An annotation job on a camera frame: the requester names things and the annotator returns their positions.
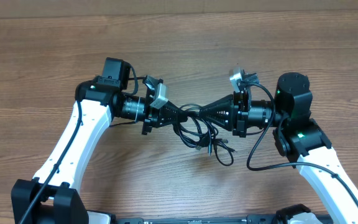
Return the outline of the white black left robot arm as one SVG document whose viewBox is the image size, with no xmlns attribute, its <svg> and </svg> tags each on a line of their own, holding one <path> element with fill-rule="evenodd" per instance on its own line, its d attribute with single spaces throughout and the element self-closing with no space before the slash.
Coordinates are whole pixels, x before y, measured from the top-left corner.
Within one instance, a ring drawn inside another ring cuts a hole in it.
<svg viewBox="0 0 358 224">
<path fill-rule="evenodd" d="M 100 137 L 115 117 L 141 122 L 142 134 L 187 120 L 168 101 L 162 80 L 142 79 L 146 97 L 126 92 L 130 80 L 138 81 L 130 63 L 107 58 L 101 75 L 77 86 L 70 120 L 51 155 L 31 180 L 19 179 L 11 190 L 16 223 L 115 223 L 110 213 L 87 210 L 79 193 Z"/>
</svg>

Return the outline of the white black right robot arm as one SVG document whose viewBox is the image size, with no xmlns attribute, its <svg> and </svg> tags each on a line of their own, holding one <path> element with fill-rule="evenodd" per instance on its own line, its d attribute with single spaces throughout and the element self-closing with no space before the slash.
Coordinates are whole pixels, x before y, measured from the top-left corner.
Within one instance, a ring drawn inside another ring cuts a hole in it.
<svg viewBox="0 0 358 224">
<path fill-rule="evenodd" d="M 311 185 L 334 223 L 358 223 L 358 189 L 346 174 L 331 141 L 311 118 L 313 99 L 308 77 L 284 73 L 275 93 L 260 84 L 256 73 L 244 70 L 230 77 L 234 92 L 202 107 L 199 118 L 244 138 L 258 127 L 273 128 L 275 147 L 286 163 L 260 171 L 292 167 Z"/>
</svg>

